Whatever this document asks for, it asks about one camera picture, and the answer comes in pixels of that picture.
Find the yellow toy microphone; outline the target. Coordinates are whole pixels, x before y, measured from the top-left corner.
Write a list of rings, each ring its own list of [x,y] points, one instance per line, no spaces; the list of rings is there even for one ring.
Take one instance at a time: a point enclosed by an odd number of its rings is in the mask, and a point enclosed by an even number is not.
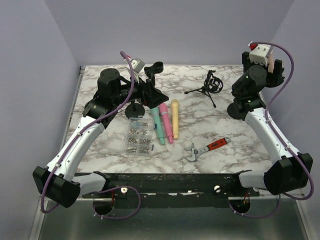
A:
[[[171,101],[171,112],[173,139],[177,140],[179,138],[179,101],[177,99]]]

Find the mint green toy microphone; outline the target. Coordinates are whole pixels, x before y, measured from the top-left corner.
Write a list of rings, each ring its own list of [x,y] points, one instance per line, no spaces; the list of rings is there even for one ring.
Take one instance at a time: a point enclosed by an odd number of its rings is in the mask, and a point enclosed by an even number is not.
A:
[[[159,108],[158,107],[152,108],[150,112],[154,120],[154,125],[155,125],[154,129],[156,130],[158,140],[161,145],[165,145],[165,136],[164,136],[161,120],[160,120]]]

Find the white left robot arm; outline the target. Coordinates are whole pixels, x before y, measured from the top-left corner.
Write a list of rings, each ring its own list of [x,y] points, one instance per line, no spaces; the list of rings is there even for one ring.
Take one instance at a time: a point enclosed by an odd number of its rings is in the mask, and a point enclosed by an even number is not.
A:
[[[103,133],[119,109],[127,102],[137,100],[153,109],[169,98],[155,88],[155,75],[162,73],[162,66],[145,67],[146,80],[126,80],[114,68],[106,68],[97,80],[97,91],[85,104],[80,122],[64,147],[46,167],[36,167],[33,179],[41,194],[40,202],[49,198],[65,208],[79,196],[96,193],[104,198],[110,194],[111,185],[101,172],[76,177],[75,173],[84,155],[96,138]]]

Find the black tripod shock-mount stand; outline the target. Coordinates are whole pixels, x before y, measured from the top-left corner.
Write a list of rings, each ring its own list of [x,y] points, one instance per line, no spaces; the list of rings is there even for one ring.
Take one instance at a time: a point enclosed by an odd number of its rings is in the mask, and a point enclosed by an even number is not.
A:
[[[206,78],[203,82],[203,86],[194,90],[185,91],[184,94],[187,95],[189,93],[193,92],[199,92],[201,94],[204,94],[205,96],[209,97],[212,105],[214,108],[216,108],[216,104],[214,103],[211,94],[218,94],[223,90],[224,83],[223,81],[214,75],[216,71],[215,70],[209,70],[207,72]]]

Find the beige toy microphone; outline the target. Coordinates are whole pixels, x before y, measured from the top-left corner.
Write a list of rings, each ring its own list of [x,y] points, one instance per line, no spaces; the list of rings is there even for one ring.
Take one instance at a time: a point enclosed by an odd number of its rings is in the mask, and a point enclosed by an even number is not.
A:
[[[273,50],[271,50],[268,55],[268,72],[272,73],[273,71],[274,71],[274,57],[273,57]]]

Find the black round-base stand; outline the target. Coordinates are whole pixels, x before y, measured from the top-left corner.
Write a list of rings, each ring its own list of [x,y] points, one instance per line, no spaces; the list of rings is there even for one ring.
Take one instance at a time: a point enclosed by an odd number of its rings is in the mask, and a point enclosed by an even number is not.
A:
[[[164,70],[164,63],[162,61],[157,61],[151,66],[144,67],[144,73],[151,80],[152,85],[155,86],[155,74],[160,74]]]
[[[143,105],[136,103],[134,100],[125,109],[125,116],[130,118],[139,118],[145,115],[145,108]]]

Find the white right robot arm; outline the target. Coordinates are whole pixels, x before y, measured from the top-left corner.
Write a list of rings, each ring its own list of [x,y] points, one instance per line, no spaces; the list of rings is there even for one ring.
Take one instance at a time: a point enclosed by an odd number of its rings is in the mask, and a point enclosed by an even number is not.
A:
[[[246,122],[260,139],[272,161],[265,172],[246,170],[230,183],[230,191],[241,196],[248,188],[267,190],[273,195],[301,189],[309,180],[313,159],[309,153],[301,153],[273,122],[267,106],[260,97],[265,87],[277,87],[283,83],[282,61],[276,60],[274,71],[268,71],[265,55],[259,61],[250,59],[248,51],[242,53],[243,75],[232,85],[233,102],[227,107],[228,115]]]

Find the pink toy microphone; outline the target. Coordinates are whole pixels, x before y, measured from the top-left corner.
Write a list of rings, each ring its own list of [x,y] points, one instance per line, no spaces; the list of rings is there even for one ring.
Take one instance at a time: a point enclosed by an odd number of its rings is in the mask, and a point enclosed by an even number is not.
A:
[[[164,124],[164,128],[165,128],[165,133],[168,139],[168,142],[170,144],[172,144],[174,142],[174,138],[173,138],[173,132],[172,132],[172,127],[170,124],[170,119],[169,119],[169,115],[168,115],[168,108],[167,105],[165,103],[162,103],[159,105],[159,111],[162,117],[162,121]]]

